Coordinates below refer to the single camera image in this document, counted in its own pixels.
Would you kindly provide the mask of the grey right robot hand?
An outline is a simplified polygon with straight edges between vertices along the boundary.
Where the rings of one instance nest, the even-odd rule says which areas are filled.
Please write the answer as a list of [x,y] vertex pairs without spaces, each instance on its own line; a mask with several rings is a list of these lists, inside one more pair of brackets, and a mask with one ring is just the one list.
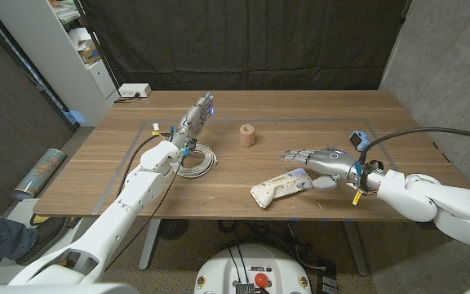
[[288,150],[280,159],[303,164],[321,174],[316,180],[297,184],[301,189],[331,190],[337,187],[339,181],[357,184],[361,174],[361,169],[355,168],[357,160],[354,157],[330,147]]

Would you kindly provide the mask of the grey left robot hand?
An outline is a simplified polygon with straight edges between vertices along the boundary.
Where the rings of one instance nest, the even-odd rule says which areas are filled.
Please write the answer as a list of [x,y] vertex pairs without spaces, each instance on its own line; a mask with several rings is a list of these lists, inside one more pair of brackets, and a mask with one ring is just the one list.
[[206,120],[214,113],[213,95],[206,92],[182,117],[171,142],[179,149],[192,149]]

